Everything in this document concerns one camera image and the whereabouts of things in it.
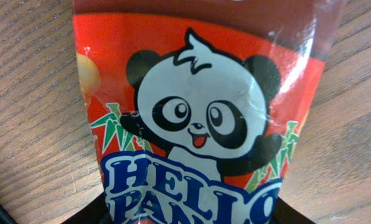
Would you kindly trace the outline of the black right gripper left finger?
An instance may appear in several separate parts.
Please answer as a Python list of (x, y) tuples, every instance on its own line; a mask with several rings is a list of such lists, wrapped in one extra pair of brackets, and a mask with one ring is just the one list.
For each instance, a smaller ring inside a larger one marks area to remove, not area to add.
[(105, 203), (104, 193), (62, 224), (113, 224)]

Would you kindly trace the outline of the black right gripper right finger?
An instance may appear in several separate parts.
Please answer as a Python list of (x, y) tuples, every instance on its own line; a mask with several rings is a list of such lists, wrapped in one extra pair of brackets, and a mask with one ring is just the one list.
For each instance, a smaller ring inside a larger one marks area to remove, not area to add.
[(284, 200), (278, 197), (275, 210), (271, 217), (271, 224), (315, 224), (312, 220), (295, 210)]

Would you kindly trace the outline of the Hello Panda biscuit box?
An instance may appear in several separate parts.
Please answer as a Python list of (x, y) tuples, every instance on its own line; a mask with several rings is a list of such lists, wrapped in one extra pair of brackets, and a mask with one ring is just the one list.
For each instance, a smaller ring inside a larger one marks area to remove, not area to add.
[(344, 1), (74, 1), (113, 223), (271, 223)]

